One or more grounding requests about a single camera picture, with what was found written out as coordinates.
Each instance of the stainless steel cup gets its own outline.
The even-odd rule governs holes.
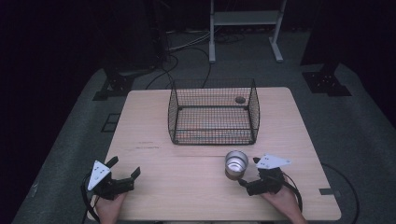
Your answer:
[[[241,178],[248,167],[248,156],[242,151],[231,151],[225,157],[225,174],[231,180]]]

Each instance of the wooden table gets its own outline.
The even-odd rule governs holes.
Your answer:
[[[120,116],[106,161],[114,156],[113,178],[141,176],[129,192],[120,219],[160,221],[264,221],[282,217],[260,196],[224,174],[224,157],[242,150],[249,157],[244,178],[258,179],[253,157],[264,153],[290,159],[282,170],[293,178],[304,201],[308,220],[341,216],[333,195],[321,195],[329,183],[287,88],[258,88],[261,123],[252,146],[176,146],[167,130],[170,91],[131,91]]]

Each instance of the dark background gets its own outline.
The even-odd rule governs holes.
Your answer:
[[[228,4],[219,0],[216,8],[279,5],[272,0]],[[208,29],[208,0],[160,5],[163,26],[151,1],[0,1],[2,221],[15,216],[80,92],[104,62],[158,66],[160,28]],[[302,64],[338,60],[351,68],[393,125],[395,10],[390,0],[289,0],[282,25],[284,31],[312,29]]]

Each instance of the person's hand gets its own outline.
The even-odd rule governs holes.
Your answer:
[[[277,211],[283,214],[293,224],[306,224],[306,220],[300,211],[296,197],[291,189],[282,186],[277,194],[264,193],[261,196],[267,200]]]
[[[96,203],[96,212],[101,224],[115,224],[119,218],[122,203],[127,192],[119,194],[114,201],[100,198]]]

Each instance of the white triangular marker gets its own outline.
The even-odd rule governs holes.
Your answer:
[[[273,155],[264,154],[264,156],[257,162],[256,167],[259,169],[274,169],[283,165],[291,164],[290,160],[282,159]]]
[[[110,168],[103,165],[99,161],[95,161],[92,168],[92,174],[90,178],[90,183],[88,184],[88,190],[92,190],[99,182],[105,178],[105,176],[110,173]]]

